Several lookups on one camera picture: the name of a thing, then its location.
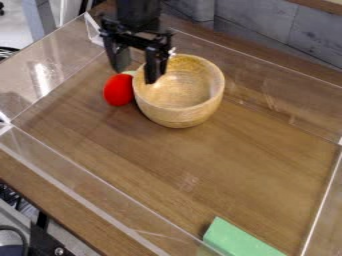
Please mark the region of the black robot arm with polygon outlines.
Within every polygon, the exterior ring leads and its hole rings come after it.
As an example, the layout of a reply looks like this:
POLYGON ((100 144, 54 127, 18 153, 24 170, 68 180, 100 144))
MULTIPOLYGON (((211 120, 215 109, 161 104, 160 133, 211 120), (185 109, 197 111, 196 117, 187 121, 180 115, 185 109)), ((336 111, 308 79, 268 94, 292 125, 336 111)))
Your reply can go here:
POLYGON ((100 19, 100 37, 109 64, 121 72, 130 64, 129 48, 144 52, 144 80, 153 84, 165 74, 172 32, 160 29, 160 0, 116 0, 116 12, 100 19))

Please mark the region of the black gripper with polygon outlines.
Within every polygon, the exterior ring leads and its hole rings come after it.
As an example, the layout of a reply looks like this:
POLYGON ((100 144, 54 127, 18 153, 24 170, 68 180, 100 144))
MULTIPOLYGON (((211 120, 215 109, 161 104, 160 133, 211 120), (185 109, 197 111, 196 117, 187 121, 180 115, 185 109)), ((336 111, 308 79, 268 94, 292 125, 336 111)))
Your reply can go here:
POLYGON ((130 64, 129 47, 145 51, 144 80, 153 84, 165 73, 172 32, 160 27, 160 20, 152 18, 141 23, 128 24, 104 16, 100 20, 100 37, 109 64, 120 73, 130 64))

